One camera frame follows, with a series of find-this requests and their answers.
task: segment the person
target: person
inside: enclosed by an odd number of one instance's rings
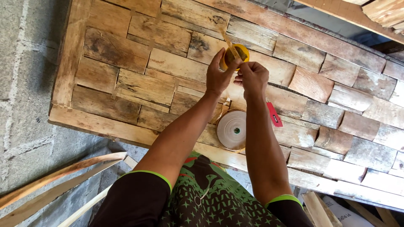
[[[219,70],[221,49],[206,74],[206,92],[169,124],[132,172],[108,191],[90,226],[313,227],[290,189],[285,159],[265,101],[269,78],[257,62]],[[247,103],[246,160],[253,197],[216,163],[192,151],[234,71]]]

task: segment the curved wood strip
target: curved wood strip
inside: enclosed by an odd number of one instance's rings
[[[314,146],[345,155],[352,146],[353,135],[320,126],[320,134]]]
[[[104,161],[110,161],[110,160],[122,160],[126,156],[126,152],[118,152],[118,153],[111,153],[103,156],[97,156],[93,158],[89,158],[87,160],[77,162],[73,165],[70,165],[66,168],[63,168],[59,171],[56,171],[46,177],[43,177],[37,181],[34,181],[27,186],[24,186],[16,191],[13,191],[12,193],[2,197],[0,199],[0,209],[3,209],[4,207],[12,204],[13,202],[29,195],[30,193],[34,192],[35,190],[61,178],[66,175],[69,175],[71,173],[77,172],[79,170],[82,170],[84,168],[87,168],[89,166],[92,166],[94,164],[104,162]]]
[[[345,111],[338,130],[351,135],[373,141],[379,130],[380,122],[361,115]]]

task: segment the black sleeve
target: black sleeve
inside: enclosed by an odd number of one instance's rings
[[[170,186],[159,176],[126,174],[111,186],[90,227],[155,226],[169,196]]]
[[[314,227],[301,205],[293,200],[272,202],[267,208],[287,227]]]

